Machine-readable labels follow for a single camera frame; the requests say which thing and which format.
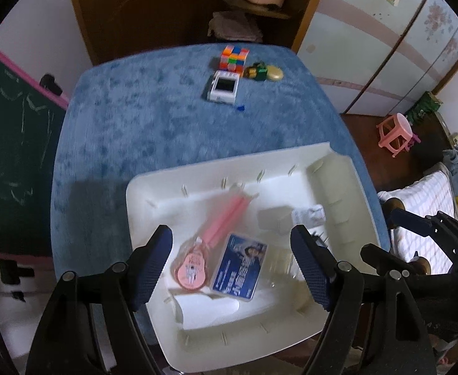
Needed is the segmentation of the beige wooden block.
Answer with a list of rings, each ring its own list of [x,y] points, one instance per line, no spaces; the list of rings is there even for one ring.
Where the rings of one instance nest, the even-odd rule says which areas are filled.
[[[290,234],[293,227],[290,206],[262,209],[257,213],[258,224],[262,230],[271,230],[280,235]]]

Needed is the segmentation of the pink correction tape dispenser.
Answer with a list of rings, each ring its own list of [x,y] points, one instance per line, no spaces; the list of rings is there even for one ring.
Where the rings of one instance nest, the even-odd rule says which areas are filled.
[[[199,237],[181,260],[175,272],[180,287],[189,291],[201,289],[206,282],[206,246]]]

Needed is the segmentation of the blue plush table cover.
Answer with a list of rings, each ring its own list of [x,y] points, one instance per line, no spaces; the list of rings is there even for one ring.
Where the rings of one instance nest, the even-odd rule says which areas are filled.
[[[320,142],[352,159],[381,246],[389,248],[360,150],[303,62],[285,47],[249,45],[251,61],[277,66],[284,77],[242,81],[229,106],[206,98],[223,48],[209,43],[142,52],[81,75],[54,162],[50,235],[57,275],[101,273],[130,256],[125,192],[134,176]]]

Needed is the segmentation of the colourful rubik's cube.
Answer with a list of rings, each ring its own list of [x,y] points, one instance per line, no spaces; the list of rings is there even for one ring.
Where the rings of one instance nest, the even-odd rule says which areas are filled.
[[[249,50],[233,45],[226,45],[219,61],[219,70],[242,75]]]

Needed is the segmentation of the white checkered bedding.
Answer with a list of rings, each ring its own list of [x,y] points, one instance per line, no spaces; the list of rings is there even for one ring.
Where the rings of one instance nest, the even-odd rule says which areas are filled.
[[[422,218],[441,211],[458,220],[450,173],[442,162],[428,169],[424,177],[412,185],[394,191],[379,191],[377,196],[381,203],[397,198],[403,202],[406,211]],[[430,237],[400,227],[390,228],[389,233],[391,252],[399,259],[408,262],[418,253],[430,263],[431,274],[445,274],[451,269],[451,260]]]

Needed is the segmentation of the white paper sheet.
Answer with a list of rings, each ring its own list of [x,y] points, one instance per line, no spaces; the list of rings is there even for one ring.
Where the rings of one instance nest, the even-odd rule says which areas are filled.
[[[213,326],[219,319],[236,313],[240,304],[236,299],[211,297],[203,293],[174,295],[176,320],[184,330]]]

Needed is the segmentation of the green chalkboard pink frame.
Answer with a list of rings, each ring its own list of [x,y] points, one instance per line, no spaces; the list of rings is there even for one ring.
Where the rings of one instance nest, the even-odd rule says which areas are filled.
[[[50,197],[65,115],[0,56],[0,253],[52,253]]]

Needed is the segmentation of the white plastic tray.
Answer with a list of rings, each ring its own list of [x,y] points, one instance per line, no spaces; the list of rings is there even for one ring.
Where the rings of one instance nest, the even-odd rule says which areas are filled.
[[[167,362],[184,373],[251,362],[322,330],[293,226],[363,273],[360,250],[379,240],[353,161],[328,143],[143,173],[126,200],[133,246],[160,225],[172,230],[147,310]]]

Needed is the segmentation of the white digital timer device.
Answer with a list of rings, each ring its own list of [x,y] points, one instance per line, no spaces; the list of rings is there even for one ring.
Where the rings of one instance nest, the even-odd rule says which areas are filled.
[[[233,105],[236,101],[240,75],[234,72],[217,70],[207,92],[207,100],[213,103]]]

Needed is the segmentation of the green perfume bottle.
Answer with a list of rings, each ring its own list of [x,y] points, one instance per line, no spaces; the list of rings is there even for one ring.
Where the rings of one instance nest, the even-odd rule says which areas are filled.
[[[250,80],[264,81],[267,79],[268,69],[264,62],[255,62],[243,71],[243,76]]]

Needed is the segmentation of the blue card box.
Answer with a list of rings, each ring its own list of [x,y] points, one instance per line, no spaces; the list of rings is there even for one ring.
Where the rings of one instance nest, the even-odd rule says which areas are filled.
[[[259,282],[268,246],[258,240],[230,233],[210,289],[242,301],[251,301]]]

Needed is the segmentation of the pink plastic stool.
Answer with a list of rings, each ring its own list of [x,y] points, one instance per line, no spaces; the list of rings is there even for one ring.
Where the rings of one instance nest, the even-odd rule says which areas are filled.
[[[395,158],[402,151],[409,151],[421,139],[413,132],[410,122],[400,112],[384,119],[376,127],[379,133],[378,147],[385,148]]]

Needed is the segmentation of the pink pen pack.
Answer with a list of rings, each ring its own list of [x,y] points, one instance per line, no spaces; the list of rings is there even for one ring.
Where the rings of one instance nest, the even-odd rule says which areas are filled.
[[[199,239],[210,249],[215,248],[239,224],[252,200],[258,196],[250,195],[239,187],[230,190],[230,196],[208,219],[198,235]]]

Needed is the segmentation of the brown wooden door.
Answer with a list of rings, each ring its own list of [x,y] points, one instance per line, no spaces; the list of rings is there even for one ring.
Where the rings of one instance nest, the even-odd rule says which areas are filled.
[[[72,0],[92,64],[204,43],[218,0]]]

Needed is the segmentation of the pink folded cloth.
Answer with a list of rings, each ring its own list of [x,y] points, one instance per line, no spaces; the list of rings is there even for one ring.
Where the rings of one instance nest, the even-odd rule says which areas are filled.
[[[214,12],[208,25],[208,37],[222,41],[261,43],[262,34],[243,12]]]

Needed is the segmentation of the round cream compact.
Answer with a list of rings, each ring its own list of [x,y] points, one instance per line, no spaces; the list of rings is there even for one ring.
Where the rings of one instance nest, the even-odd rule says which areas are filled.
[[[270,81],[280,81],[284,77],[283,71],[274,65],[266,66],[266,79]]]

